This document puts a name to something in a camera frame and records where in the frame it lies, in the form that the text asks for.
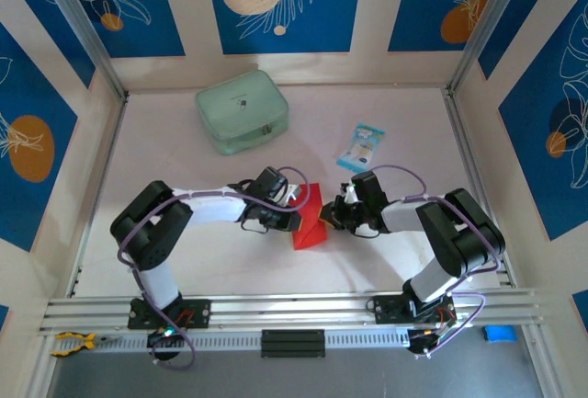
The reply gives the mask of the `red paper sheet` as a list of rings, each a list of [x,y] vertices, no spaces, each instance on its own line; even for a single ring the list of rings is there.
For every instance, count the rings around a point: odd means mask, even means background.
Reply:
[[[307,194],[310,194],[308,201],[298,210],[301,217],[300,227],[291,234],[293,249],[296,251],[311,248],[327,240],[326,224],[320,220],[323,204],[319,183],[302,185],[300,197],[293,200],[290,205],[298,207]]]

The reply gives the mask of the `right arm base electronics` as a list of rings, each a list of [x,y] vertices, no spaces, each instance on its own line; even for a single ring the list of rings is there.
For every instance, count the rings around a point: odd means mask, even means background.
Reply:
[[[439,346],[441,339],[457,323],[457,317],[449,307],[438,307],[435,318],[438,322],[432,328],[409,330],[408,350],[416,357],[430,357]]]

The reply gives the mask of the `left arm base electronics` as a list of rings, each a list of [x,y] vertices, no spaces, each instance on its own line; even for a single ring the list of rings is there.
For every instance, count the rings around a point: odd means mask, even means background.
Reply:
[[[171,348],[179,348],[184,345],[184,338],[171,326],[163,326],[148,334],[147,347],[156,361],[169,361],[179,355],[171,351]]]

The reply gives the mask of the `light blue snack packet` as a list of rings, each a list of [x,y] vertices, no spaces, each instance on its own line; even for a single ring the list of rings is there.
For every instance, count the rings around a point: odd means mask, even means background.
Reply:
[[[367,171],[385,134],[385,131],[367,124],[357,124],[350,142],[337,158],[336,164],[355,173]]]

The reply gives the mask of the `mint green zip pouch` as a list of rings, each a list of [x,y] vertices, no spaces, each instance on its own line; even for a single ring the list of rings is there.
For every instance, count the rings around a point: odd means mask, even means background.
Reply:
[[[219,154],[252,149],[288,129],[288,102],[262,70],[208,87],[196,94],[195,103]]]

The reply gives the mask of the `blue sponge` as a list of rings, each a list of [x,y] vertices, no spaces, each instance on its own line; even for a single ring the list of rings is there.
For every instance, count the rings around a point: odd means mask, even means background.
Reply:
[[[484,339],[489,343],[513,343],[518,340],[512,325],[485,325],[482,327]]]

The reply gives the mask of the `aluminium rail beam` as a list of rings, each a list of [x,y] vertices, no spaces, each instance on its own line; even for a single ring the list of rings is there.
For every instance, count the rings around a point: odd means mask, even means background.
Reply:
[[[376,295],[396,292],[319,293],[284,295],[187,296],[211,301],[209,331],[262,329],[355,329],[377,325],[368,302]],[[477,308],[475,325],[542,324],[548,316],[545,299],[532,289],[459,291],[451,296],[458,321]],[[57,334],[122,332],[128,328],[129,297],[75,297],[51,299],[40,331]]]

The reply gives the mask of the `aluminium side rail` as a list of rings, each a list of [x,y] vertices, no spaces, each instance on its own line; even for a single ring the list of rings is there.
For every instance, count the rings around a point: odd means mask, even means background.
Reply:
[[[458,108],[458,103],[453,95],[446,89],[442,88],[443,99],[447,108],[447,115],[450,120],[454,136],[458,145],[459,153],[464,165],[466,175],[469,181],[472,196],[477,200],[486,214],[491,220],[499,225],[494,213],[492,212],[491,204],[485,192],[485,188],[481,179],[479,168],[477,167],[476,159],[472,145]]]
[[[96,217],[129,97],[130,94],[126,91],[120,102],[110,111],[105,127],[102,130],[102,136],[97,145],[96,153],[93,156],[93,163],[85,186],[79,217],[73,230],[73,239],[70,246],[72,252],[71,268],[67,283],[63,288],[65,298],[73,297],[77,290],[79,274],[82,271],[91,226]]]

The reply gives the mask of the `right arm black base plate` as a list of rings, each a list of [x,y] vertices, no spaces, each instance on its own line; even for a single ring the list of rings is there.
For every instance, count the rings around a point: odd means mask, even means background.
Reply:
[[[457,321],[454,302],[442,296],[421,302],[402,295],[379,295],[372,298],[377,324],[442,324]]]

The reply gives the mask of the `black block on duct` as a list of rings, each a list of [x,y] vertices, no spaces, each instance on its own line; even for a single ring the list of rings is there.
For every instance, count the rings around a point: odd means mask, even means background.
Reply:
[[[263,330],[262,358],[324,358],[323,330]]]

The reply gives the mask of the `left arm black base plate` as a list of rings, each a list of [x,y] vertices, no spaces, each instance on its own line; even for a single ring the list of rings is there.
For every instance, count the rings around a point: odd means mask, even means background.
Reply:
[[[209,327],[211,301],[179,299],[173,301],[162,312],[176,325],[185,329]],[[166,321],[143,299],[130,302],[128,328],[131,330],[155,330],[166,325]]]

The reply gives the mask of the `aluminium corner post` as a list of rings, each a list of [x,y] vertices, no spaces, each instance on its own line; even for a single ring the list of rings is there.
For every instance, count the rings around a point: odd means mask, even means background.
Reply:
[[[121,83],[102,40],[79,0],[54,0],[54,2],[60,8],[96,69],[104,76],[107,85],[118,98],[125,102],[127,90]]]
[[[457,67],[447,83],[447,93],[450,97],[454,97],[457,94],[459,87],[464,82],[473,64],[478,60],[510,1],[488,0],[478,23],[465,45]]]

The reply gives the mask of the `yellow handled pliers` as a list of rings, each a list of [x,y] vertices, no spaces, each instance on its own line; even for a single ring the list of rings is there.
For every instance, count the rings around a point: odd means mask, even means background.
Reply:
[[[67,350],[54,350],[51,355],[55,358],[67,358],[85,350],[94,350],[98,346],[112,343],[121,339],[120,335],[99,335],[96,333],[82,334],[73,331],[59,333],[56,340],[76,340],[77,344]]]

